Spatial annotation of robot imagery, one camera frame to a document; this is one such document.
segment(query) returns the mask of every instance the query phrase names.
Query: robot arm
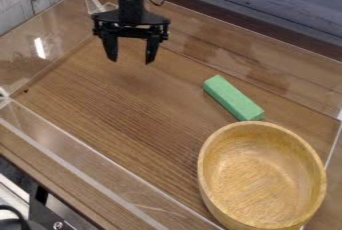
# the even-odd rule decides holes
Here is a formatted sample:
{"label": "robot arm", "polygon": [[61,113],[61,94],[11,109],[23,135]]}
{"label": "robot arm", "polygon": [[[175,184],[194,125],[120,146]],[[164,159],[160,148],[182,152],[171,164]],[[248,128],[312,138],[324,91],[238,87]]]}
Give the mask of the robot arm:
{"label": "robot arm", "polygon": [[145,63],[155,60],[159,44],[168,39],[169,20],[144,8],[144,0],[119,0],[117,10],[96,13],[93,34],[103,40],[104,50],[112,61],[117,59],[117,38],[147,40]]}

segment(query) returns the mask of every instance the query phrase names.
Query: bowl rim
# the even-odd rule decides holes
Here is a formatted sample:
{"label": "bowl rim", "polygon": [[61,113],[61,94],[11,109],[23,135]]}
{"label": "bowl rim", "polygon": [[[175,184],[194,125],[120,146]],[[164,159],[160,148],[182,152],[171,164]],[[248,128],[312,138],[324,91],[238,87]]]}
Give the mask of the bowl rim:
{"label": "bowl rim", "polygon": [[[292,219],[292,220],[287,220],[282,223],[256,223],[252,219],[242,219],[240,217],[238,217],[234,214],[230,213],[224,213],[218,204],[215,203],[215,201],[212,200],[212,194],[211,194],[211,190],[208,188],[206,179],[204,179],[204,167],[203,167],[203,161],[204,161],[204,153],[207,151],[207,148],[211,146],[212,144],[212,140],[214,138],[216,138],[218,135],[220,135],[223,132],[226,132],[227,130],[240,127],[240,126],[250,126],[250,125],[258,125],[258,126],[263,126],[263,127],[270,127],[270,128],[275,128],[276,130],[280,130],[282,132],[284,132],[286,134],[288,134],[290,136],[292,136],[299,143],[302,144],[302,146],[304,147],[307,153],[310,154],[310,156],[314,159],[314,163],[318,166],[318,170],[319,170],[319,178],[320,178],[320,185],[319,185],[319,193],[316,196],[316,200],[310,208],[310,210],[302,214],[298,218]],[[232,124],[226,125],[224,127],[222,127],[219,130],[216,130],[210,137],[207,138],[204,145],[200,149],[200,153],[199,153],[199,158],[198,158],[198,180],[199,180],[199,185],[200,185],[200,189],[203,190],[211,204],[216,207],[216,209],[220,211],[220,213],[223,213],[228,218],[231,218],[232,220],[235,220],[238,223],[251,227],[251,228],[263,228],[263,229],[279,229],[279,228],[290,228],[294,226],[298,226],[299,224],[304,224],[306,221],[312,217],[312,215],[315,214],[316,210],[319,209],[322,202],[324,200],[324,196],[326,196],[326,186],[327,186],[327,178],[326,178],[326,170],[324,170],[324,166],[322,163],[322,160],[314,150],[314,148],[311,147],[311,145],[304,141],[304,139],[295,134],[292,131],[290,131],[288,129],[280,127],[279,125],[274,124],[274,123],[268,123],[268,122],[260,122],[260,121],[244,121],[244,122],[236,122]]]}

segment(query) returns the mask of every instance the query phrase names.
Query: green block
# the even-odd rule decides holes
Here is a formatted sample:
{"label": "green block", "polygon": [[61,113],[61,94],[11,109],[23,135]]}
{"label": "green block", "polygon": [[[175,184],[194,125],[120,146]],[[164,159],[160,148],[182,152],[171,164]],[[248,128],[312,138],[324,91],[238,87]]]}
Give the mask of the green block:
{"label": "green block", "polygon": [[203,89],[240,121],[263,119],[263,109],[222,76],[210,78],[203,84]]}

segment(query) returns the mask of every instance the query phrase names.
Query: wooden table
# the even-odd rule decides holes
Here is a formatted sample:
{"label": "wooden table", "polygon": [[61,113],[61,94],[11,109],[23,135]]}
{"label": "wooden table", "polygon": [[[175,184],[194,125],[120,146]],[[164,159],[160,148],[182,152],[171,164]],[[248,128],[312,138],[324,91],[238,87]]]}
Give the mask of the wooden table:
{"label": "wooden table", "polygon": [[[196,158],[210,134],[236,120],[203,92],[203,81],[224,76],[264,108],[266,121],[295,131],[324,161],[339,127],[342,65],[174,4],[151,7],[172,20],[171,39],[156,62],[144,65],[143,41],[121,39],[119,62],[112,63],[91,36],[84,9],[84,0],[65,0],[0,39],[4,55],[16,55],[0,60],[0,86],[25,108],[218,224],[199,196]],[[47,61],[27,49],[37,37],[29,33],[44,34]],[[13,46],[13,37],[23,34]],[[63,39],[49,41],[48,34]],[[43,69],[16,91],[13,83],[25,83],[23,74],[31,78]],[[79,157],[83,173],[115,186],[111,170],[68,146],[73,141],[57,129],[48,129],[20,109],[17,114],[23,131],[71,160]],[[152,228],[87,183],[81,172],[71,172],[1,125],[0,134],[1,155],[96,225]],[[338,207],[330,200],[327,206]],[[339,229],[340,213],[340,208],[332,215],[328,209],[319,212],[310,229]]]}

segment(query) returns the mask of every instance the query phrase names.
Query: wooden bowl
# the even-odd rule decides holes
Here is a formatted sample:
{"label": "wooden bowl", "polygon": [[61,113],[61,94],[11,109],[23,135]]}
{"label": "wooden bowl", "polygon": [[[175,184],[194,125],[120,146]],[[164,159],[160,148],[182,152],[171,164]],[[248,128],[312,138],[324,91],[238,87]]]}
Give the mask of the wooden bowl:
{"label": "wooden bowl", "polygon": [[235,123],[207,139],[198,161],[200,194],[230,230],[298,230],[326,194],[322,161],[291,131]]}

